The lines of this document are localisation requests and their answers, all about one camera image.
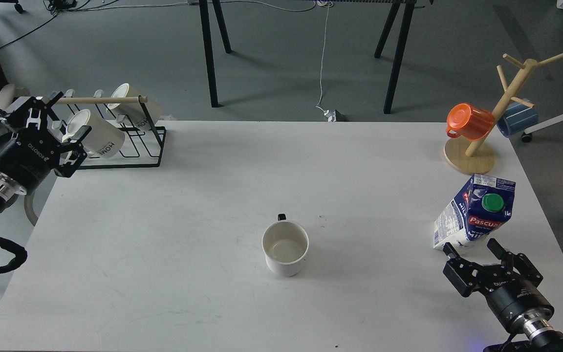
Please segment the gray floor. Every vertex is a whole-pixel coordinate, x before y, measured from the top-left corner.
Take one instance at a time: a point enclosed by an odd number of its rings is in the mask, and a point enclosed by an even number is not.
[[[50,17],[40,2],[21,2],[25,14],[0,4],[0,45]],[[307,1],[266,2],[291,9],[312,6]],[[116,5],[143,3],[121,0]],[[89,7],[100,4],[93,0]],[[516,73],[501,58],[503,53],[522,61],[563,52],[563,11],[554,1],[419,4],[427,7],[414,13],[389,115],[382,108],[398,30],[393,30],[381,59],[373,58],[373,51],[390,5],[337,2],[329,10],[324,109],[337,109],[353,122],[445,122],[460,102],[494,107],[502,94],[496,66],[503,66],[508,80]],[[0,50],[0,62],[10,82],[36,95],[73,88],[77,96],[90,96],[96,89],[111,93],[128,82],[177,120],[324,121],[315,105],[327,9],[291,13],[228,3],[223,12],[235,52],[223,52],[213,24],[218,93],[224,105],[220,109],[210,107],[196,6],[64,13]],[[520,97],[538,105],[541,120],[563,113],[563,60],[536,71]],[[563,123],[535,133],[528,144],[512,137],[512,144],[563,249]],[[51,184],[53,178],[41,186],[38,209]],[[18,204],[0,214],[0,236],[14,232],[11,236],[23,243],[30,231]],[[518,250],[526,252],[526,247]]]

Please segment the orange mug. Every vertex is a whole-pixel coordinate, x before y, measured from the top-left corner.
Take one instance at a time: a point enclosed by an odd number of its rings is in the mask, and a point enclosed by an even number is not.
[[[494,116],[488,110],[481,110],[468,103],[459,103],[447,115],[447,136],[465,136],[475,141],[484,138],[494,126]]]

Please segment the white table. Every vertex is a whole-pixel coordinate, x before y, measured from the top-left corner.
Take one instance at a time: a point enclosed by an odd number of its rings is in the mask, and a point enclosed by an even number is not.
[[[442,156],[444,123],[165,126],[159,169],[56,182],[0,304],[0,351],[481,352],[507,338],[432,249],[468,179]],[[545,276],[563,332],[563,255],[509,141],[487,142],[490,174],[516,181],[495,237]],[[310,235],[294,278],[260,247],[278,213]],[[469,260],[498,262],[485,247]]]

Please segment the black metal rack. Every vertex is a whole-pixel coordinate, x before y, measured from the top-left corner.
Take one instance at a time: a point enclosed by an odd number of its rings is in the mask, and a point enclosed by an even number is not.
[[[156,126],[147,109],[146,96],[138,96],[138,98],[61,98],[58,104],[66,104],[71,113],[76,114],[81,111],[78,103],[93,104],[99,112],[101,118],[107,120],[101,112],[100,105],[105,107],[106,111],[111,114],[115,122],[118,123],[119,130],[125,132],[127,138],[123,143],[123,147],[118,154],[110,158],[101,158],[99,156],[89,156],[79,167],[81,170],[87,169],[131,169],[142,167],[159,167],[162,162],[162,154],[164,152],[166,128]],[[152,133],[140,131],[135,127],[127,127],[124,121],[129,120],[133,126],[130,116],[127,114],[115,115],[112,110],[108,109],[110,103],[140,104],[141,109],[145,113],[145,119],[149,123]]]

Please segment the robotic arm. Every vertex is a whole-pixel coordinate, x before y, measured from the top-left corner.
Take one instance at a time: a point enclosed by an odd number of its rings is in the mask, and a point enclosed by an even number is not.
[[[16,195],[33,192],[52,169],[57,176],[70,177],[87,157],[81,141],[90,127],[82,127],[62,143],[51,133],[60,123],[51,107],[62,96],[62,92],[50,98],[23,96],[0,110],[0,123],[14,132],[0,148],[0,212]],[[13,241],[0,238],[0,247],[15,255],[8,265],[0,266],[0,274],[17,269],[27,259],[25,249]]]
[[[480,292],[499,323],[510,333],[503,345],[486,347],[483,352],[563,352],[563,334],[549,319],[554,308],[538,291],[542,275],[525,254],[505,250],[496,239],[488,248],[500,264],[479,265],[462,258],[451,243],[443,251],[449,260],[442,271],[462,297]],[[528,341],[511,343],[517,334]]]

